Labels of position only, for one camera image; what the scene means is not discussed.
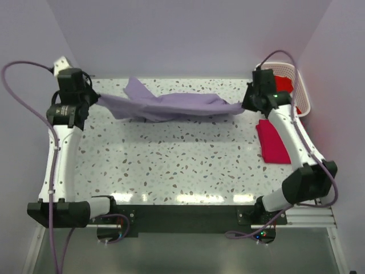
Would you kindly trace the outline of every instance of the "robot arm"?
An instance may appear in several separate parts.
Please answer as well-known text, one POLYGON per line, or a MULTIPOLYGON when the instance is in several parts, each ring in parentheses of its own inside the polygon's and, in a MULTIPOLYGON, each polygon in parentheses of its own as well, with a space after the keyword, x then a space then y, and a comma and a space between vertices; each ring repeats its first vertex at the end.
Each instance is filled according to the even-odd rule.
MULTIPOLYGON (((92 197, 75 201, 74 171, 76 152, 83 135, 88 109, 98 101, 98 95, 84 79, 84 72, 73 68, 62 57, 54 63, 54 76, 60 90, 56 95, 60 103, 52 100, 47 111, 47 120, 59 138, 59 152, 54 172, 54 227, 85 227, 89 220, 111 212, 116 202, 112 196, 92 197)), ((48 227, 49 182, 51 163, 55 151, 53 134, 49 131, 48 161, 43 187, 37 203, 29 203, 27 213, 43 226, 48 227)))
MULTIPOLYGON (((253 71, 253 82, 248 84, 242 107, 251 111, 261 111, 272 123, 288 151, 293 166, 293 173, 284 180, 280 189, 257 199, 252 218, 257 218, 264 212, 279 211, 289 205, 328 195, 331 181, 319 164, 308 154, 295 130, 290 115, 291 97, 286 91, 276 91, 272 70, 253 71)), ((337 172, 336 164, 325 160, 313 145, 299 117, 296 115, 294 119, 311 148, 311 154, 322 161, 334 177, 337 172)))

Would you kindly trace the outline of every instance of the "lavender wall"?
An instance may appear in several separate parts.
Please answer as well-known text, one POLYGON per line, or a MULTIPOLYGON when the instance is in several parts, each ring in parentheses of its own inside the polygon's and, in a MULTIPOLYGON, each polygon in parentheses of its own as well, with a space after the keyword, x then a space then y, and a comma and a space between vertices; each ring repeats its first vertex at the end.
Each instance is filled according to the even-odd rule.
POLYGON ((339 167, 333 206, 352 269, 365 273, 365 2, 333 0, 301 56, 311 136, 339 167))
POLYGON ((247 77, 275 49, 299 57, 331 0, 48 2, 78 63, 98 77, 247 77))
MULTIPOLYGON (((1 67, 16 59, 52 65, 64 54, 73 59, 46 1, 1 1, 1 67)), ((7 76, 17 94, 46 112, 57 88, 49 72, 18 65, 7 76)), ((47 153, 46 127, 0 85, 0 273, 22 271, 35 229, 26 207, 42 187, 47 153)))

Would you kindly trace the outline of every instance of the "purple cloth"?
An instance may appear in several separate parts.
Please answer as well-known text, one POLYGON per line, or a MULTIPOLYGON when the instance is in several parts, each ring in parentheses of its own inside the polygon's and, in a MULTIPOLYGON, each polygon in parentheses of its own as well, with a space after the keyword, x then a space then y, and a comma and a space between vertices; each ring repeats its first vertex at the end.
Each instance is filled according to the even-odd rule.
POLYGON ((217 94, 173 93, 155 97, 137 78, 124 89, 129 99, 101 94, 98 105, 109 109, 115 119, 146 118, 154 122, 185 115, 241 114, 241 103, 229 104, 217 94))

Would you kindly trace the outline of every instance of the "terrazzo table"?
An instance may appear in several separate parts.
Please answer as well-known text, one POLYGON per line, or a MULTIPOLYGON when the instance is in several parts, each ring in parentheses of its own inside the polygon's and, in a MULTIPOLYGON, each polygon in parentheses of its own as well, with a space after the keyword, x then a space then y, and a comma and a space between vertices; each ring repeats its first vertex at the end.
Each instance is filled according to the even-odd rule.
MULTIPOLYGON (((217 93, 242 101, 243 79, 140 79, 155 95, 217 93)), ((96 92, 124 96, 127 79, 93 79, 96 92)), ((254 204, 279 187, 290 165, 266 164, 256 124, 263 116, 192 117, 163 123, 115 120, 93 106, 77 155, 77 200, 113 195, 118 204, 254 204)))

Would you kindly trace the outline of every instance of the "red towel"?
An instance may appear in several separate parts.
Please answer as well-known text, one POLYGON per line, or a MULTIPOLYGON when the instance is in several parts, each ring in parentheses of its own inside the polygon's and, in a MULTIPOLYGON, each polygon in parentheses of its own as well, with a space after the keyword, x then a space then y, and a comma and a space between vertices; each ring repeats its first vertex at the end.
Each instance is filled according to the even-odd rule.
POLYGON ((291 93, 293 91, 293 85, 288 77, 281 77, 275 75, 276 91, 287 91, 291 93))
POLYGON ((259 120, 256 126, 265 163, 290 164, 289 154, 281 138, 269 120, 259 120))

